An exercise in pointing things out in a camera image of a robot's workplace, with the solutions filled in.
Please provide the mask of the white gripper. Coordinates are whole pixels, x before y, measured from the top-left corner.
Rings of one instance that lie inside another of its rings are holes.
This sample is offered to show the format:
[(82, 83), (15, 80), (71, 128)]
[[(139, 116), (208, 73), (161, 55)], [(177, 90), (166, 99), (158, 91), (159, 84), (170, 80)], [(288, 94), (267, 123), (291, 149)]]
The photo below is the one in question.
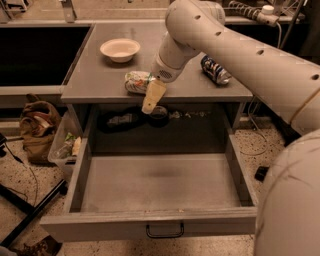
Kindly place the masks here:
[(142, 112), (151, 114), (166, 92), (166, 84), (174, 82), (186, 64), (200, 53), (199, 50), (183, 45), (165, 33), (161, 45), (154, 56), (151, 73), (156, 80), (148, 84), (142, 104)]

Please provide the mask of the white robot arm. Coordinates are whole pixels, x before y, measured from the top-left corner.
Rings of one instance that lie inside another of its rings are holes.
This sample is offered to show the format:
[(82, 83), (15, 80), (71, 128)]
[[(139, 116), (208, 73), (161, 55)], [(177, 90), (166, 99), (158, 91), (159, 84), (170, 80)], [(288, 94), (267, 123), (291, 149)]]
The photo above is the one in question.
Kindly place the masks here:
[(226, 28), (217, 8), (199, 0), (168, 7), (142, 110), (153, 111), (197, 54), (222, 65), (300, 135), (263, 182), (254, 256), (320, 256), (320, 66)]

